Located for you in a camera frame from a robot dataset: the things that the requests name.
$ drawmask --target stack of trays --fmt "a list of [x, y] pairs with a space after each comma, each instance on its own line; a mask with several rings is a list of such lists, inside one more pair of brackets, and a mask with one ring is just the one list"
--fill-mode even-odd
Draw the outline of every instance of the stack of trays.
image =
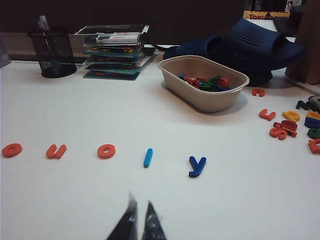
[[91, 55], [85, 64], [89, 72], [84, 78], [135, 80], [146, 62], [143, 44], [93, 45], [85, 51]]
[[86, 26], [75, 33], [90, 55], [84, 62], [89, 70], [83, 77], [95, 79], [135, 80], [145, 57], [144, 43], [149, 25]]

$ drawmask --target cardboard box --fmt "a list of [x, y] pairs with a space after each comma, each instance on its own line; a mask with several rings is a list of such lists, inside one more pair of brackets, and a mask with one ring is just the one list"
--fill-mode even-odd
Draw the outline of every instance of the cardboard box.
[[307, 84], [320, 84], [320, 1], [309, 0], [304, 9], [296, 43], [304, 43], [307, 55], [286, 68], [285, 74]]
[[284, 11], [244, 11], [244, 19], [263, 19], [263, 20], [272, 20], [274, 17], [288, 18], [290, 12]]

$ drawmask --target pen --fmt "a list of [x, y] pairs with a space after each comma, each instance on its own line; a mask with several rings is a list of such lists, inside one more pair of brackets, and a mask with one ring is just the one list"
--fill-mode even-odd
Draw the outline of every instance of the pen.
[[50, 28], [46, 19], [46, 16], [41, 15], [38, 16], [37, 18], [38, 26], [39, 29], [44, 36], [45, 44], [47, 47], [47, 50], [49, 52], [49, 55], [51, 57], [51, 64], [52, 64], [52, 69], [54, 74], [58, 75], [61, 72], [61, 64], [60, 61], [56, 59], [56, 54], [55, 54], [55, 49], [53, 47], [53, 44], [51, 43], [51, 39], [49, 38], [51, 33], [50, 33]]

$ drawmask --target white tabletop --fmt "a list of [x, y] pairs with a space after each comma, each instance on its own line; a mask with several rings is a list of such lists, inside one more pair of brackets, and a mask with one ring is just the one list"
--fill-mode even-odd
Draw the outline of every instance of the white tabletop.
[[[308, 146], [308, 111], [296, 109], [312, 94], [280, 69], [264, 97], [245, 87], [229, 109], [202, 113], [165, 88], [161, 60], [157, 51], [135, 81], [83, 78], [83, 67], [57, 79], [36, 63], [1, 69], [1, 149], [23, 147], [1, 157], [1, 239], [104, 240], [130, 192], [138, 239], [148, 200], [168, 240], [320, 239], [320, 156]], [[258, 116], [264, 108], [272, 121]], [[289, 110], [301, 115], [297, 137], [270, 137]], [[66, 144], [61, 159], [46, 158], [51, 144]], [[98, 158], [103, 144], [115, 146], [112, 158]], [[190, 156], [207, 158], [195, 179]]]

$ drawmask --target plastic container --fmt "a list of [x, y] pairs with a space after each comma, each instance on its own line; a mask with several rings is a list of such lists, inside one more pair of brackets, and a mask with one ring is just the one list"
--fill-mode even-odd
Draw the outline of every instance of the plastic container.
[[[231, 107], [243, 87], [248, 85], [245, 74], [202, 56], [185, 55], [159, 62], [166, 86], [203, 112], [214, 113]], [[211, 79], [217, 75], [227, 78], [230, 90], [208, 92], [181, 80], [179, 75]]]
[[83, 46], [103, 45], [137, 45], [145, 42], [149, 25], [93, 25], [85, 26], [74, 35], [81, 37]]

